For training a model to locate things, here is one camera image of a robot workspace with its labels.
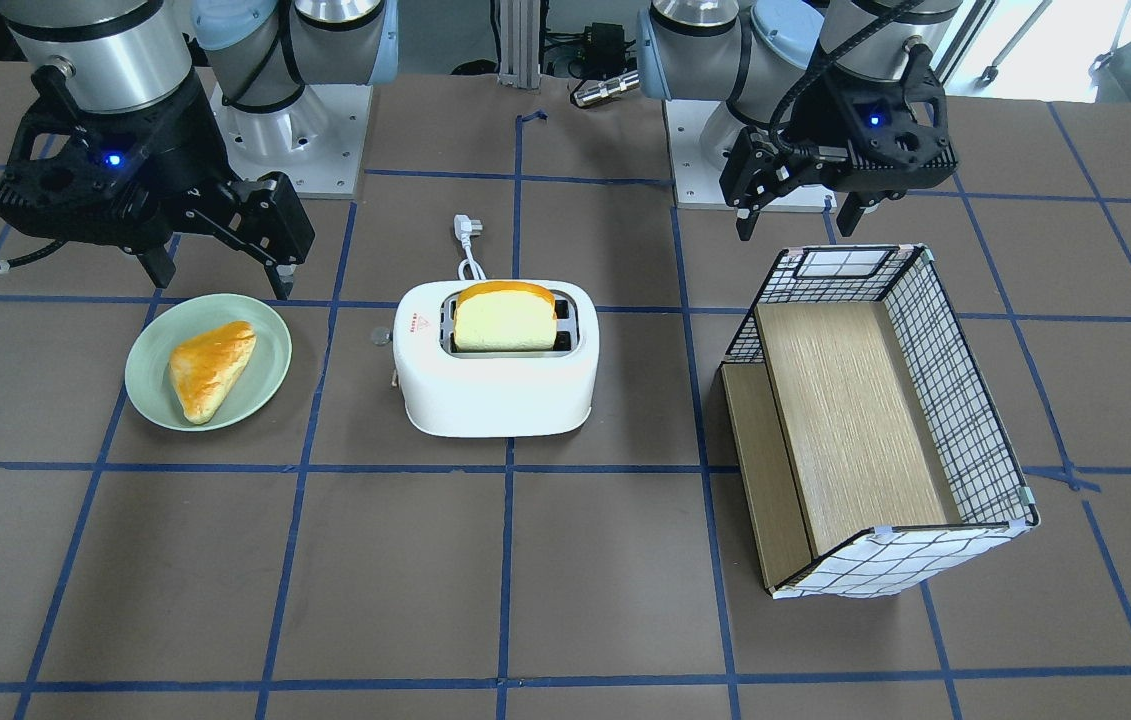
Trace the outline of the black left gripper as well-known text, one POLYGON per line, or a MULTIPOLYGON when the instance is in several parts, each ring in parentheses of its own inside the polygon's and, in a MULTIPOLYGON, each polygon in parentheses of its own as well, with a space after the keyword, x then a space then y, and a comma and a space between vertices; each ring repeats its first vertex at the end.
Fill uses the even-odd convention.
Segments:
POLYGON ((844 192, 836 227, 856 232, 867 206, 929 190, 952 177, 959 158, 946 119, 946 92, 927 45, 904 51, 899 79, 866 79, 836 67, 821 47, 812 68, 824 73, 798 94, 789 122, 745 127, 720 173, 720 192, 737 209, 739 241, 751 241, 763 206, 806 184, 844 192))

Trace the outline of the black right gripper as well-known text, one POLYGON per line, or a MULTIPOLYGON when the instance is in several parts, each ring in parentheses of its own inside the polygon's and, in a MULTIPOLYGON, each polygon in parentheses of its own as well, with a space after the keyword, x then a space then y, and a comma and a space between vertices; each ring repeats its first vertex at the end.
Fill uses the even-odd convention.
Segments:
POLYGON ((33 83, 38 96, 0 179, 0 217, 12 228, 129 251, 158 290, 176 274, 169 237, 207 234, 264 264, 274 297, 290 300, 312 223, 286 174, 233 172, 198 73, 120 113, 80 109, 61 68, 40 67, 33 83))

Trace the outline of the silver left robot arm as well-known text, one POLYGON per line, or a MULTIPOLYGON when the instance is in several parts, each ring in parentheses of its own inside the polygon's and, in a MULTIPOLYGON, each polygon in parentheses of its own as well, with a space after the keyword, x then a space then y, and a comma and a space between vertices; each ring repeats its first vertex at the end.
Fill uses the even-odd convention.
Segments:
POLYGON ((651 99, 719 101, 737 123, 722 201, 746 241, 802 186, 843 193, 849 236, 873 206, 952 177, 934 47, 957 1, 651 1, 637 69, 651 99))

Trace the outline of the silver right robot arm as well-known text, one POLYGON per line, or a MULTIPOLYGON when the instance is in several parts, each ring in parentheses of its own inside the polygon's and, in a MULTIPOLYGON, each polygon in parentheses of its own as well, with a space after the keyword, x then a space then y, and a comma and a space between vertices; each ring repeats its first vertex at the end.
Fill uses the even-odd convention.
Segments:
POLYGON ((0 1, 0 15, 36 90, 0 177, 7 224, 53 248, 120 249, 159 288, 173 234, 210 236, 290 297, 316 232, 286 167, 336 151, 316 88, 390 83, 399 5, 195 1, 219 99, 173 1, 0 1))

